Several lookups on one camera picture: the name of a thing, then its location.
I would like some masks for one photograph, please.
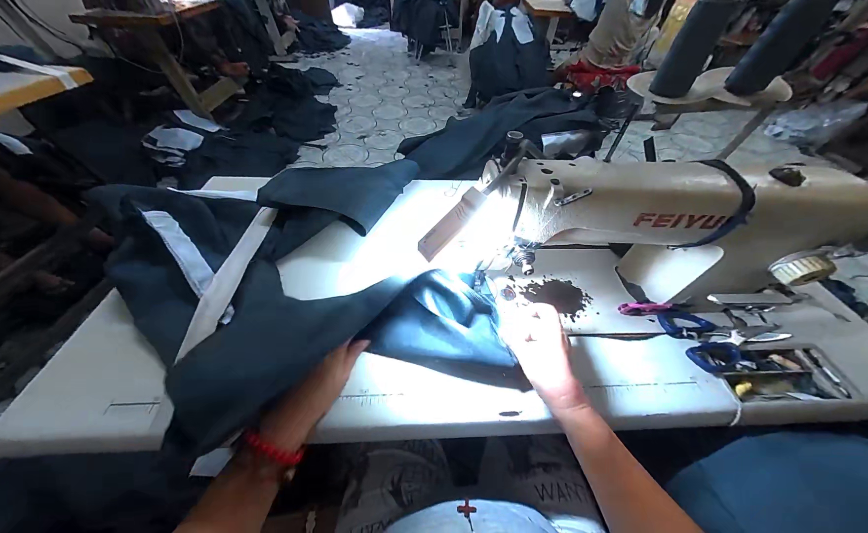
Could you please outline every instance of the dark stain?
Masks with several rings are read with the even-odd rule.
[[[530,282],[518,287],[519,294],[534,304],[549,304],[570,321],[575,321],[580,311],[592,303],[592,296],[572,285],[570,280],[547,279]]]

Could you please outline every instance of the white interfacing strip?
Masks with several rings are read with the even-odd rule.
[[[210,287],[210,282],[213,281],[213,269],[203,259],[203,255],[191,241],[191,237],[184,233],[180,224],[168,212],[145,211],[141,214],[144,215],[148,225],[157,231],[161,240],[164,241],[164,245],[177,262],[181,272],[184,273],[184,278],[188,281],[194,294],[197,295],[197,298],[203,299],[203,295]],[[232,318],[233,305],[227,305],[220,321],[226,324]]]
[[[239,237],[237,246],[233,247],[233,251],[217,270],[210,287],[197,304],[191,325],[188,326],[188,333],[184,335],[181,349],[174,359],[175,363],[187,355],[191,348],[217,330],[217,321],[237,292],[239,282],[246,273],[246,267],[262,245],[263,238],[269,233],[269,227],[272,226],[277,211],[272,208],[261,208],[243,235]]]
[[[248,202],[255,202],[257,197],[255,190],[180,190],[173,187],[167,187],[167,190],[201,198],[229,198],[231,200],[246,200]]]
[[[29,63],[27,61],[23,61],[21,59],[16,59],[14,57],[5,56],[0,54],[0,61],[3,63],[9,63],[14,67],[25,68],[26,70],[32,70],[34,72],[38,72],[39,74],[46,74],[49,76],[55,76],[59,78],[59,81],[62,82],[62,86],[66,89],[74,89],[79,86],[78,83],[74,79],[72,79],[72,75],[69,74],[67,70],[56,67],[47,67],[45,65],[36,65],[35,63]]]

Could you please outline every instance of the red cloth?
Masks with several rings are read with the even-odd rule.
[[[639,72],[641,67],[603,68],[580,61],[566,67],[566,80],[571,81],[582,91],[596,90],[605,86],[624,89],[629,78]]]

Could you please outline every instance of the fabric pile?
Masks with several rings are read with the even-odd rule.
[[[470,93],[464,107],[494,97],[548,85],[546,40],[516,6],[480,4],[470,42]]]
[[[493,99],[476,115],[449,118],[447,126],[432,134],[404,139],[398,152],[418,164],[418,179],[479,179],[488,159],[503,151],[511,130],[523,132],[536,146],[541,146],[543,134],[588,130],[592,135],[584,152],[593,152],[607,134],[596,111],[597,100],[551,87],[510,93]]]
[[[432,51],[443,45],[442,28],[458,25],[458,11],[453,0],[395,0],[392,31]]]
[[[46,133],[107,183],[154,186],[170,176],[183,189],[199,189],[211,176],[274,176],[298,158],[300,145],[335,131],[335,106],[315,97],[334,86],[327,70],[273,65],[261,83],[246,87],[249,100],[226,130],[194,125],[196,116],[178,110],[158,128],[90,120]],[[189,141],[164,139],[162,146],[155,132]]]
[[[291,51],[305,54],[335,52],[349,45],[352,37],[342,33],[338,27],[321,19],[293,9],[293,18],[298,21],[299,30]]]
[[[528,388],[497,334],[493,297],[474,291],[469,278],[435,270],[323,300],[283,294],[276,261],[334,221],[366,235],[417,172],[402,160],[372,169],[290,169],[258,193],[132,186],[88,192],[118,228],[108,277],[167,366],[174,405],[168,438],[176,446],[195,454],[213,449],[352,337],[371,340],[372,353]],[[258,248],[246,251],[253,231]],[[215,272],[227,268],[232,279],[234,265],[225,262],[245,273],[232,277],[235,292],[211,296]],[[203,339],[191,339],[192,321],[210,324]]]

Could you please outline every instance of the table surface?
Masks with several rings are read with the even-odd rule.
[[[575,16],[572,9],[563,0],[523,0],[527,10],[540,17],[570,17]]]
[[[92,80],[92,75],[84,68],[54,67],[69,73],[79,85]],[[0,114],[16,109],[26,103],[33,103],[66,90],[61,80],[55,76],[37,72],[0,72]]]
[[[205,188],[256,190],[269,178],[214,177]],[[471,182],[414,181],[368,236],[335,222],[277,262],[287,296],[312,300],[351,294],[392,275],[432,267],[463,271],[478,260],[485,231],[475,218],[451,245],[426,262],[417,242]],[[478,217],[487,217],[481,210]],[[617,430],[868,418],[868,324],[818,284],[804,287],[821,305],[793,305],[769,318],[793,333],[785,346],[818,346],[855,393],[852,400],[773,401],[742,408],[719,378],[684,356],[689,341],[645,341],[589,333],[659,333],[659,326],[615,312],[629,300],[607,249],[543,249],[537,273],[573,282],[594,302],[567,321],[573,369],[596,409]],[[506,273],[493,276],[497,283]],[[721,314],[706,314],[728,323]],[[172,405],[165,371],[113,291],[0,418],[0,456],[157,450]],[[404,361],[365,354],[314,442],[468,437],[559,431],[534,392],[464,381]]]
[[[219,0],[203,0],[185,6],[178,6],[174,13],[160,14],[138,13],[135,11],[121,11],[96,7],[81,13],[69,15],[69,20],[85,26],[169,26],[176,24],[179,19],[187,19],[201,13],[206,13],[220,6]]]

